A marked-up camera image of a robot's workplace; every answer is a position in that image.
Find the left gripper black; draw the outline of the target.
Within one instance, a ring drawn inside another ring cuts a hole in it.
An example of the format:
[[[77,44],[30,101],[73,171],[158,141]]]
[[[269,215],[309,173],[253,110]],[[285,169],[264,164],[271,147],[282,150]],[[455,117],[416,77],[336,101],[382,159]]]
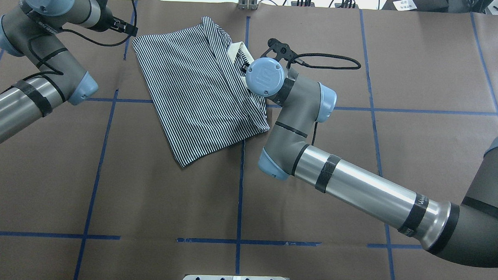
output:
[[[119,19],[113,16],[110,9],[101,9],[99,18],[99,31],[105,32],[113,30],[116,32],[124,33],[128,36],[137,36],[139,29],[127,22],[119,22]]]

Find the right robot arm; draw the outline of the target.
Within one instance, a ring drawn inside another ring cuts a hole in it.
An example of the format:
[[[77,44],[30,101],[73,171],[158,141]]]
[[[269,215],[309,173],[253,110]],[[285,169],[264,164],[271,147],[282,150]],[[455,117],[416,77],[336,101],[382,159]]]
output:
[[[246,66],[249,90],[281,112],[259,157],[259,169],[279,180],[296,177],[417,239],[433,256],[455,264],[498,268],[498,136],[483,156],[460,205],[436,202],[307,143],[326,121],[336,92],[269,57]]]

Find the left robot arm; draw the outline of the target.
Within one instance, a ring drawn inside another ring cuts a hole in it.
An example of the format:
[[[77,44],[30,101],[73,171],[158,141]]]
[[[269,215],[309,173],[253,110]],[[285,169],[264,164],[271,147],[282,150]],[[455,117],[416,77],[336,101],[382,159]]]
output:
[[[18,80],[0,94],[0,144],[45,118],[59,105],[78,105],[99,89],[57,34],[74,24],[92,31],[136,36],[136,21],[113,15],[108,0],[20,0],[0,17],[0,48],[11,56],[27,57],[38,72]]]

